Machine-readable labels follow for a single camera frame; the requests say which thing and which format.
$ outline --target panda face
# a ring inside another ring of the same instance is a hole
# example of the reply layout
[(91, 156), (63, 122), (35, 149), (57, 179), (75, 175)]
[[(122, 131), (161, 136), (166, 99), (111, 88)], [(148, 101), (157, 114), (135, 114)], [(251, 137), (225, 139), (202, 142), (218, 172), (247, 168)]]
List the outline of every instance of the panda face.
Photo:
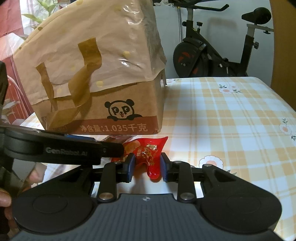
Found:
[(126, 119), (127, 116), (133, 114), (133, 108), (125, 101), (118, 101), (110, 105), (109, 112), (118, 119)]

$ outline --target white wall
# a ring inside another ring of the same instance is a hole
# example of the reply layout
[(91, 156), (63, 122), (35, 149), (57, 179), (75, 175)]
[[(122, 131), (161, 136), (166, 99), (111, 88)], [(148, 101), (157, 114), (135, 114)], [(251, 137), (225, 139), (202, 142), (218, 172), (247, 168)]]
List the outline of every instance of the white wall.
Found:
[[(199, 6), (221, 8), (225, 4), (230, 7), (223, 12), (194, 10), (194, 26), (196, 22), (203, 22), (201, 34), (210, 42), (222, 57), (230, 61), (240, 62), (244, 39), (247, 33), (247, 22), (241, 15), (251, 12), (257, 7), (266, 7), (270, 11), (269, 0), (218, 0), (199, 3)], [(157, 17), (157, 27), (168, 59), (166, 73), (168, 78), (177, 78), (173, 68), (173, 50), (179, 43), (177, 9), (169, 6), (154, 7)], [(182, 8), (182, 21), (187, 19), (187, 10)], [(265, 26), (273, 28), (272, 19)], [(261, 79), (270, 86), (274, 57), (274, 35), (255, 31), (255, 41), (259, 42), (259, 49), (253, 49), (248, 75)]]

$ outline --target table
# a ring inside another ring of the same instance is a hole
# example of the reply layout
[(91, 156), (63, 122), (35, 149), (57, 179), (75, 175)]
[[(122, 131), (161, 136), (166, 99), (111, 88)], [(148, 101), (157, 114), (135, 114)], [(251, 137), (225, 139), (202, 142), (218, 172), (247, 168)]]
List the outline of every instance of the table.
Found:
[[(167, 80), (163, 126), (171, 161), (214, 164), (275, 194), (283, 207), (275, 232), (296, 238), (296, 112), (253, 77)], [(23, 126), (43, 129), (35, 114)], [(106, 136), (91, 136), (102, 140)], [(102, 161), (102, 167), (109, 160)], [(44, 181), (76, 166), (48, 164)], [(202, 197), (196, 183), (198, 197)], [(150, 181), (146, 173), (118, 184), (119, 193), (174, 193), (177, 184)]]

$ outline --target human hand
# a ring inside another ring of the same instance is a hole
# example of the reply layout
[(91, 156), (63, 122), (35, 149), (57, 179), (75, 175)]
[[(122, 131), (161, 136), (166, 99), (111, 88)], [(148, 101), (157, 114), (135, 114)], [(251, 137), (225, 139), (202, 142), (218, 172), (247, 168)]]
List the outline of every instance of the human hand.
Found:
[[(23, 192), (30, 189), (31, 185), (35, 183), (40, 183), (43, 181), (46, 166), (42, 163), (37, 163), (33, 171), (30, 173), (29, 177), (27, 178), (28, 186), (24, 187), (22, 190)], [(12, 216), (12, 198), (10, 194), (0, 188), (0, 207), (5, 207), (4, 214), (5, 217), (8, 219), (8, 225), (10, 227), (10, 232), (8, 233), (8, 236), (12, 238), (14, 235), (16, 235), (19, 232), (19, 229), (17, 228), (17, 225), (13, 219)]]

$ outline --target bike seat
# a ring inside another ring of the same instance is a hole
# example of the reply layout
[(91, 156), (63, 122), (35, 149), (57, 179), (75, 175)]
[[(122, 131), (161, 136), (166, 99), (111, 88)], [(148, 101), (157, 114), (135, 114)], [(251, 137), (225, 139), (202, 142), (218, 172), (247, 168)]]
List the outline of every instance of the bike seat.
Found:
[(267, 8), (259, 7), (253, 12), (243, 14), (242, 19), (254, 24), (266, 24), (271, 19), (271, 13)]

